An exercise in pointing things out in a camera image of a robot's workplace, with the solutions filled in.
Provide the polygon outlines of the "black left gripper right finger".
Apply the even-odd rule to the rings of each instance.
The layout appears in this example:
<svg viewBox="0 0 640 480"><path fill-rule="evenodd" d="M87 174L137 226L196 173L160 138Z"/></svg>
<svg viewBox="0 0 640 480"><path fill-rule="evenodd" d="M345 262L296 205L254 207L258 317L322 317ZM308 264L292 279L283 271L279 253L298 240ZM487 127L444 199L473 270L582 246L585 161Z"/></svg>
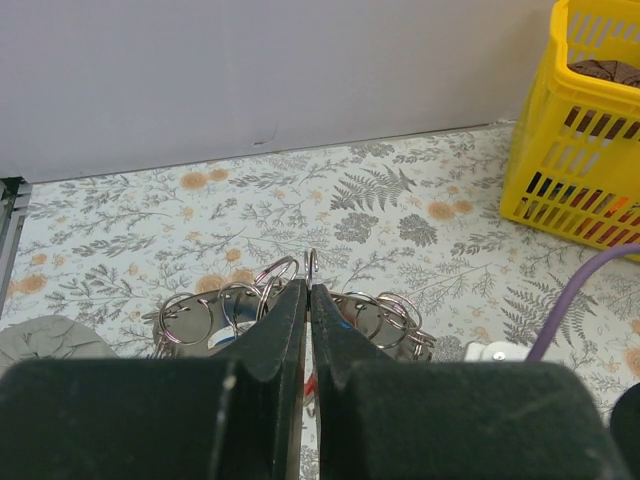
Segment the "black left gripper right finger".
<svg viewBox="0 0 640 480"><path fill-rule="evenodd" d="M406 363L310 293L324 479L626 479L582 382L555 363Z"/></svg>

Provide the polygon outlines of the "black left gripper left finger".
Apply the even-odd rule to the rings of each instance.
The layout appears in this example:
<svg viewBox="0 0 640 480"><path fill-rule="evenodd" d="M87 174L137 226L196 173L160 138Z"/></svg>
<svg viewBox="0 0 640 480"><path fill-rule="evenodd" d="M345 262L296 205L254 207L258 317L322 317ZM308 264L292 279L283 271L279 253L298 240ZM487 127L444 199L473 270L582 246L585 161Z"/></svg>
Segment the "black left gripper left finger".
<svg viewBox="0 0 640 480"><path fill-rule="evenodd" d="M306 286L209 358L29 360L1 380L5 479L295 479Z"/></svg>

